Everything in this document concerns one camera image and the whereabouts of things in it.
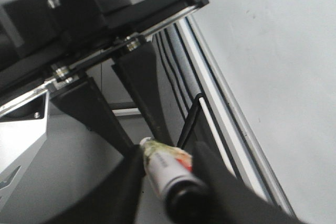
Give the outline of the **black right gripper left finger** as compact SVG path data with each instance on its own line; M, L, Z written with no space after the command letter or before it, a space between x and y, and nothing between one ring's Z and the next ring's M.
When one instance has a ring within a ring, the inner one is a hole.
M134 223L144 176L143 153L135 145L102 183L45 223Z

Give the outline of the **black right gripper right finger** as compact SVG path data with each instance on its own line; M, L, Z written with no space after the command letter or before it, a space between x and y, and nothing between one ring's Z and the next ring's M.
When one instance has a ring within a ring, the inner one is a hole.
M194 145L193 173L210 190L206 223L303 223L257 196L204 142Z

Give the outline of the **silver robot base housing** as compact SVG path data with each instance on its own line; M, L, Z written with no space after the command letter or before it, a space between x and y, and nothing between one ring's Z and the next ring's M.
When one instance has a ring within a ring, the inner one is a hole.
M1 208L47 139L48 109L40 88L1 105Z

